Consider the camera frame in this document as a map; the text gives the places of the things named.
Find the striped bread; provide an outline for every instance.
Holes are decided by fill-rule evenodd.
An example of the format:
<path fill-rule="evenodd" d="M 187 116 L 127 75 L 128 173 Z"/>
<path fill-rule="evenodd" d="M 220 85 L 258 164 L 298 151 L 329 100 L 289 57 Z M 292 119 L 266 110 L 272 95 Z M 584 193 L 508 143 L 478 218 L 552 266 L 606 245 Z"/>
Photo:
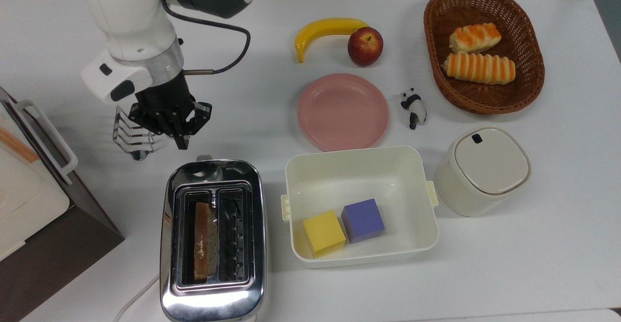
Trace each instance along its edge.
<path fill-rule="evenodd" d="M 489 24 L 468 25 L 457 28 L 448 37 L 448 46 L 453 53 L 479 53 L 494 47 L 501 41 L 501 34 L 496 26 Z"/>
<path fill-rule="evenodd" d="M 498 55 L 449 54 L 441 66 L 448 76 L 458 80 L 505 85 L 515 79 L 514 62 Z"/>

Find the foam block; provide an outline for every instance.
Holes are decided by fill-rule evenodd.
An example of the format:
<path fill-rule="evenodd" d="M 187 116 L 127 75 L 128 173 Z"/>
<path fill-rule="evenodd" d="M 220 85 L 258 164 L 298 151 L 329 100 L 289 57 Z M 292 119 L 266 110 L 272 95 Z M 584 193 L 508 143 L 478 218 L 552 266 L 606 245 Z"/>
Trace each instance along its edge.
<path fill-rule="evenodd" d="M 341 219 L 350 243 L 368 240 L 384 232 L 384 222 L 374 198 L 345 206 Z"/>
<path fill-rule="evenodd" d="M 306 219 L 303 223 L 313 258 L 332 253 L 344 246 L 345 235 L 333 210 Z"/>

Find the toy panda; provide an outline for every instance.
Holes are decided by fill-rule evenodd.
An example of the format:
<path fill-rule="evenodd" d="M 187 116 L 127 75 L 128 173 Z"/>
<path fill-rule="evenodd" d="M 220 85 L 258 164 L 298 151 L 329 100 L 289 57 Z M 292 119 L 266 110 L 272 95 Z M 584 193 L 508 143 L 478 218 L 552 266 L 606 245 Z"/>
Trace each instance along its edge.
<path fill-rule="evenodd" d="M 416 129 L 416 125 L 426 121 L 426 110 L 418 94 L 414 94 L 414 88 L 401 94 L 401 107 L 410 112 L 410 129 Z"/>

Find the toaster power cord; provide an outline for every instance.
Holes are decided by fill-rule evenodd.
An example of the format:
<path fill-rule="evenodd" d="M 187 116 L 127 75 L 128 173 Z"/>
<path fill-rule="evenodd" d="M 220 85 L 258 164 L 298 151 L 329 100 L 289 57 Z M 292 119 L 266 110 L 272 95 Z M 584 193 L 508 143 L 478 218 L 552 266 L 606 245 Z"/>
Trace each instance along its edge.
<path fill-rule="evenodd" d="M 145 288 L 142 288 L 142 291 L 139 291 L 137 295 L 135 295 L 133 298 L 131 298 L 131 300 L 129 302 L 127 302 L 127 304 L 125 304 L 125 306 L 123 306 L 117 313 L 116 317 L 114 318 L 114 322 L 118 322 L 121 318 L 121 316 L 123 316 L 123 314 L 125 313 L 125 311 L 127 311 L 127 309 L 129 309 L 129 307 L 131 305 L 133 305 L 136 300 L 140 299 L 140 296 L 144 295 L 144 293 L 146 293 L 147 290 L 149 290 L 149 288 L 151 288 L 155 282 L 157 282 L 157 280 L 160 278 L 160 274 L 155 275 L 155 277 L 151 280 L 151 282 L 149 282 Z"/>

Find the wicker basket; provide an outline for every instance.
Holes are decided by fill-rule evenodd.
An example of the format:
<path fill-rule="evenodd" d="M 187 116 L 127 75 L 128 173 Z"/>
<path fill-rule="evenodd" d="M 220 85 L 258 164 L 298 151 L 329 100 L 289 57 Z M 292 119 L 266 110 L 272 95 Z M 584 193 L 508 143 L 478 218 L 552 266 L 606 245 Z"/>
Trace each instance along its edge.
<path fill-rule="evenodd" d="M 430 0 L 424 22 L 433 77 L 444 98 L 458 108 L 478 114 L 516 112 L 541 92 L 543 57 L 530 19 L 514 0 Z M 515 62 L 515 80 L 506 85 L 456 80 L 441 69 L 451 52 L 449 35 L 456 28 L 484 22 L 494 22 L 503 38 L 482 54 Z"/>

